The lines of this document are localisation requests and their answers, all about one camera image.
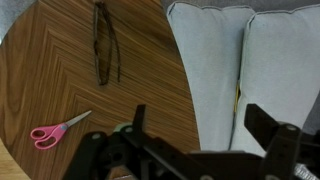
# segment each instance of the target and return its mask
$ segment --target scissor blade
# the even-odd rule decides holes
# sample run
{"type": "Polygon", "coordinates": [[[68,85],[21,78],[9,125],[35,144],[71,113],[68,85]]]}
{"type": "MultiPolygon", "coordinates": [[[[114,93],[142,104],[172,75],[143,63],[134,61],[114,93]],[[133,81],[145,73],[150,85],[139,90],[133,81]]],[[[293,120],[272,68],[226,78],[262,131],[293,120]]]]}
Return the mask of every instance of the scissor blade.
{"type": "Polygon", "coordinates": [[[79,116],[69,120],[66,122],[66,124],[68,125],[68,127],[74,125],[75,123],[79,122],[80,120],[82,120],[83,118],[85,118],[86,116],[88,116],[92,111],[87,111],[83,114],[80,114],[79,116]]]}

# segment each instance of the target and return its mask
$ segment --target black mechanical arm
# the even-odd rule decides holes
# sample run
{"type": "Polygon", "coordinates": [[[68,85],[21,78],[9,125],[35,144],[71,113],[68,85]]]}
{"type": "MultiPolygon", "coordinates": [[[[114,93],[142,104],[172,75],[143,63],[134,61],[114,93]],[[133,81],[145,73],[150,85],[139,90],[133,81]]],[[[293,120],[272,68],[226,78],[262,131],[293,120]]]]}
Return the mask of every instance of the black mechanical arm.
{"type": "Polygon", "coordinates": [[[183,154],[160,138],[143,132],[146,106],[138,105],[132,124],[85,135],[64,179],[104,180],[110,170],[125,166],[141,180],[287,180],[296,163],[320,175],[320,131],[303,133],[288,123],[278,123],[255,104],[246,110],[245,127],[266,151],[265,157],[245,152],[183,154]]]}

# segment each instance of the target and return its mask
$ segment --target eyeglasses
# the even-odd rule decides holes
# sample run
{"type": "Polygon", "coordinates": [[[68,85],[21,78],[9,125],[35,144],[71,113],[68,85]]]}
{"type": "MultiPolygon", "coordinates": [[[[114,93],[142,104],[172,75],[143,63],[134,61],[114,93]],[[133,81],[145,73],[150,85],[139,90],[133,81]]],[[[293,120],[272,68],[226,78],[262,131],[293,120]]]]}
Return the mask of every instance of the eyeglasses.
{"type": "Polygon", "coordinates": [[[94,60],[95,60],[95,66],[96,66],[96,74],[97,74],[97,80],[99,85],[105,85],[109,82],[109,74],[110,74],[110,68],[111,68],[111,61],[112,61],[112,49],[115,45],[116,51],[117,51],[117,64],[118,64],[118,82],[120,82],[120,75],[121,75],[121,61],[120,61],[120,51],[119,51],[119,44],[116,37],[116,34],[114,32],[112,22],[110,20],[110,14],[108,10],[106,9],[104,2],[95,2],[94,10],[93,10],[93,48],[94,48],[94,60]],[[107,29],[108,29],[108,36],[109,36],[109,50],[108,50],[108,57],[107,57],[107,65],[106,65],[106,74],[105,77],[101,76],[100,72],[100,53],[98,50],[98,20],[99,20],[99,11],[101,11],[104,20],[107,23],[107,29]]]}

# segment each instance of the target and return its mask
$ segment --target pink scissors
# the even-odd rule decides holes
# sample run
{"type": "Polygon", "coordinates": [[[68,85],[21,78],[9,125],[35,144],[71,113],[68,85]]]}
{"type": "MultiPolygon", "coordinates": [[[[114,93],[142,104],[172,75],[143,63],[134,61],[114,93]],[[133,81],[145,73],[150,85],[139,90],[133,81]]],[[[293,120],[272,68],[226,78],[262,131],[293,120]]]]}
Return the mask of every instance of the pink scissors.
{"type": "Polygon", "coordinates": [[[90,113],[91,111],[87,111],[67,122],[54,126],[42,126],[33,129],[30,133],[30,136],[32,139],[36,140],[34,145],[36,146],[36,148],[41,150],[52,148],[60,141],[60,139],[63,137],[64,133],[70,126],[79,122],[90,113]]]}

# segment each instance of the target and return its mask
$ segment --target round table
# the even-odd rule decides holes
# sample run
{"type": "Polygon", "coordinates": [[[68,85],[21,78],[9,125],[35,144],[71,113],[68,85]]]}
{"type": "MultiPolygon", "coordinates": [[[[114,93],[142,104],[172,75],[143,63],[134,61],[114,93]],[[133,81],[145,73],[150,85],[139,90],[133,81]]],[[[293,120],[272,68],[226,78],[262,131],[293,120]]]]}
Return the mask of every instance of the round table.
{"type": "MultiPolygon", "coordinates": [[[[116,125],[132,121],[138,104],[147,104],[148,134],[183,152],[199,149],[187,78],[160,0],[106,4],[120,46],[120,83],[113,59],[109,84],[97,84],[90,0],[38,1],[0,47],[0,137],[32,179],[61,179],[84,134],[110,135],[116,125]],[[33,128],[87,110],[92,113],[57,146],[34,147],[33,128]]],[[[108,33],[102,27],[103,40],[108,33]]]]}

